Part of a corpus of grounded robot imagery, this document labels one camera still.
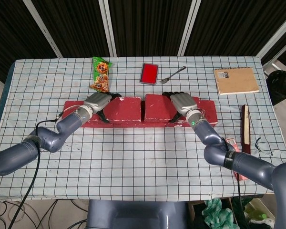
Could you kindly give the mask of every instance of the silver fork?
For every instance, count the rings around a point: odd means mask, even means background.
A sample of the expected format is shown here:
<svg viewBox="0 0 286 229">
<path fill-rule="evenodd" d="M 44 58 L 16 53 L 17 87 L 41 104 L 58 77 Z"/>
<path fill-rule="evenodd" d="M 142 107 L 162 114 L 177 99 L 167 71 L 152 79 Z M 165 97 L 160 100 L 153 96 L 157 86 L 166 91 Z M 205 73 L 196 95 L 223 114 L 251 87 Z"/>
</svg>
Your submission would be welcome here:
<svg viewBox="0 0 286 229">
<path fill-rule="evenodd" d="M 161 80 L 160 83 L 164 84 L 170 81 L 171 77 L 173 75 L 176 75 L 177 73 L 181 72 L 182 70 L 186 69 L 185 66 L 181 67 L 178 71 L 176 71 L 174 74 L 172 74 L 170 77 L 165 78 L 164 80 Z"/>
</svg>

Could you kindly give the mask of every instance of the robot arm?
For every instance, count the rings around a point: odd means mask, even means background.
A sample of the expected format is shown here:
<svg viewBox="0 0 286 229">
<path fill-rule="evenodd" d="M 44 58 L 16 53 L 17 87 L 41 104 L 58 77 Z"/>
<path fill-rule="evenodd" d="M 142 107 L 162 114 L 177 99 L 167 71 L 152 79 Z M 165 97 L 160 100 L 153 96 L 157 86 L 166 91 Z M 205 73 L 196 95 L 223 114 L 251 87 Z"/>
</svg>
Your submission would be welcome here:
<svg viewBox="0 0 286 229">
<path fill-rule="evenodd" d="M 197 110 L 195 101 L 186 93 L 165 93 L 206 145 L 204 158 L 212 165 L 223 166 L 273 190 L 277 202 L 275 229 L 286 229 L 286 163 L 274 165 L 246 153 L 237 153 L 225 143 Z"/>
<path fill-rule="evenodd" d="M 0 151 L 0 176 L 10 174 L 36 159 L 38 147 L 50 152 L 60 150 L 66 139 L 94 113 L 100 112 L 117 94 L 94 93 L 76 111 L 57 123 L 58 133 L 45 127 L 38 127 L 23 142 Z"/>
</svg>

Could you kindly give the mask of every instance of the snack bag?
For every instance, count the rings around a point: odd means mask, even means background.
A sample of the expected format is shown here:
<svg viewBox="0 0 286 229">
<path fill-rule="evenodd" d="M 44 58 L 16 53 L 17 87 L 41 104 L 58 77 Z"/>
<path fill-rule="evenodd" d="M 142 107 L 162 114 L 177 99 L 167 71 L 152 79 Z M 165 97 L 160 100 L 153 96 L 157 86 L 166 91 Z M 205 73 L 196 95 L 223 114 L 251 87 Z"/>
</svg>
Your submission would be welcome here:
<svg viewBox="0 0 286 229">
<path fill-rule="evenodd" d="M 101 57 L 93 57 L 93 82 L 90 87 L 98 92 L 109 92 L 108 71 L 112 63 Z"/>
</svg>

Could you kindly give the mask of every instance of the spiral notebook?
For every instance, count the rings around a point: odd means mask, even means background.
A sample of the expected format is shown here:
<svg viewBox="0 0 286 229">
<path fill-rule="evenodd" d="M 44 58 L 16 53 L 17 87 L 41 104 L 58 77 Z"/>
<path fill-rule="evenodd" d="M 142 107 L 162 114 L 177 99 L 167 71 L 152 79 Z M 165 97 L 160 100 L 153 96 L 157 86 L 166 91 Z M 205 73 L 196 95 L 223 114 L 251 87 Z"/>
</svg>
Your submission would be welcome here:
<svg viewBox="0 0 286 229">
<path fill-rule="evenodd" d="M 240 94 L 258 92 L 252 68 L 214 69 L 219 94 Z"/>
</svg>

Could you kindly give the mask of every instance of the table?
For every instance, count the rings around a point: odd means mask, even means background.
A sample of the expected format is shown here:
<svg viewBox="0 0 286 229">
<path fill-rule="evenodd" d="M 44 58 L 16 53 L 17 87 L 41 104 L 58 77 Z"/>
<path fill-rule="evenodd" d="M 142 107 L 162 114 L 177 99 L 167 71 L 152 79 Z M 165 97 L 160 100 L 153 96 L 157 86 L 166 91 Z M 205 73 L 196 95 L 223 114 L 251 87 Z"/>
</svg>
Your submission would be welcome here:
<svg viewBox="0 0 286 229">
<path fill-rule="evenodd" d="M 250 110 L 252 155 L 274 165 L 286 162 L 286 146 L 271 105 L 260 59 L 236 56 L 119 57 L 109 71 L 110 91 L 122 96 L 183 91 L 213 100 L 223 137 L 240 146 L 240 106 Z M 140 84 L 143 62 L 159 65 L 158 79 L 181 66 L 186 70 L 167 84 Z M 214 68 L 251 67 L 259 85 L 254 94 L 219 95 Z M 94 93 L 91 58 L 18 60 L 0 121 L 0 151 L 22 141 L 37 121 L 53 119 L 67 100 Z M 54 130 L 53 124 L 46 124 Z M 260 150 L 255 148 L 258 138 Z M 209 165 L 204 145 L 189 127 L 80 128 L 56 153 L 41 152 L 40 169 L 30 198 L 188 201 L 237 194 L 232 171 Z M 0 200 L 21 198 L 37 161 L 0 177 Z M 251 180 L 241 181 L 245 195 L 271 192 Z"/>
</svg>

